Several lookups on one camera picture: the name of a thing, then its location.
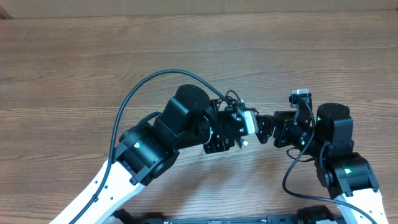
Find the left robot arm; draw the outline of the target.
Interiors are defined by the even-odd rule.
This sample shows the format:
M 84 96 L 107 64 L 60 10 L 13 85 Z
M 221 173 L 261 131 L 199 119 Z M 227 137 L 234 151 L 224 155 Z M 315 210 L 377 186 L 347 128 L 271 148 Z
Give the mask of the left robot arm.
M 171 168 L 179 150 L 202 145 L 226 151 L 242 136 L 257 132 L 254 113 L 242 101 L 220 111 L 195 85 L 182 85 L 162 113 L 152 113 L 119 138 L 114 158 L 54 223 L 104 223 L 121 205 Z

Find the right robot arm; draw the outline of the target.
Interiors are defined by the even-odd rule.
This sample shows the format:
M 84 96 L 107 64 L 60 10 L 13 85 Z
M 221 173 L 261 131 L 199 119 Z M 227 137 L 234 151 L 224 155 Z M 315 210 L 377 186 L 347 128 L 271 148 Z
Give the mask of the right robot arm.
M 295 111 L 257 116 L 258 138 L 265 144 L 293 146 L 314 162 L 317 178 L 328 197 L 289 195 L 336 204 L 346 223 L 387 223 L 379 182 L 370 163 L 354 151 L 353 119 L 347 106 L 325 103 L 312 110 L 311 102 L 293 103 Z

